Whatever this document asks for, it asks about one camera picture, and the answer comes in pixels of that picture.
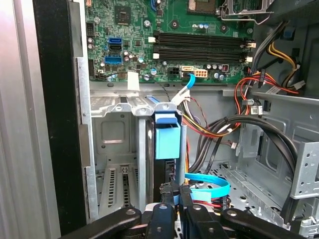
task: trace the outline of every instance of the yellow wire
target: yellow wire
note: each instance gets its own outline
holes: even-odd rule
[[[289,80],[293,74],[295,73],[295,71],[297,70],[297,67],[296,67],[296,64],[294,63],[294,61],[291,59],[291,57],[289,57],[288,55],[286,55],[285,53],[277,50],[275,48],[275,43],[273,42],[271,45],[269,45],[268,47],[268,51],[270,54],[274,55],[274,56],[277,56],[281,59],[284,59],[286,61],[288,61],[292,66],[293,66],[293,71],[289,74],[289,76],[284,80],[283,82],[283,86],[287,84],[287,80]]]
[[[225,134],[213,134],[212,132],[210,131],[207,131],[205,128],[203,128],[202,126],[198,125],[195,121],[193,121],[192,119],[190,119],[187,115],[183,114],[183,117],[185,117],[188,121],[190,121],[192,124],[194,124],[197,128],[200,128],[202,131],[204,131],[206,134],[209,134],[211,136],[214,136],[214,137],[222,137],[222,136],[225,136],[225,135],[228,135],[230,134],[229,133],[225,133]]]
[[[270,48],[271,48],[271,51],[274,51],[275,53],[277,53],[277,54],[283,56],[283,58],[282,58],[282,57],[281,57],[281,58],[282,58],[282,59],[285,59],[286,61],[288,61],[288,62],[293,66],[293,68],[296,69],[296,64],[295,64],[294,61],[291,59],[291,57],[289,57],[288,55],[286,55],[284,52],[281,52],[281,51],[277,50],[277,49],[275,48],[275,43],[274,43],[274,42],[270,45]]]

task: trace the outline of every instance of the chip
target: chip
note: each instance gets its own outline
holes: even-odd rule
[[[187,12],[197,14],[215,14],[216,0],[188,0]]]
[[[115,23],[119,25],[131,24],[131,8],[129,6],[115,6]]]
[[[126,79],[126,73],[125,73],[125,72],[119,73],[119,74],[118,74],[118,78],[119,78],[119,79],[122,79],[122,80],[123,80],[123,79]]]

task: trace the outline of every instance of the silver metal frame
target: silver metal frame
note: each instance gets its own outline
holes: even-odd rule
[[[319,196],[319,181],[316,179],[319,166],[319,142],[301,143],[295,177],[291,189],[294,199]]]
[[[60,237],[31,0],[0,1],[0,234]]]

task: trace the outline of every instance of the sata port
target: sata port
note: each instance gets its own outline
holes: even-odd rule
[[[109,45],[109,49],[111,51],[121,51],[122,50],[122,46],[121,45]]]
[[[122,44],[122,39],[119,37],[110,37],[108,40],[109,44],[117,44],[117,45],[121,45]]]
[[[122,63],[122,59],[118,56],[106,56],[105,63],[110,65],[118,65]]]

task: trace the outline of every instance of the motherboard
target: motherboard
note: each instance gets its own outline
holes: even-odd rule
[[[254,23],[222,21],[223,0],[85,0],[91,81],[237,83],[251,62]],[[255,0],[234,1],[254,9]]]

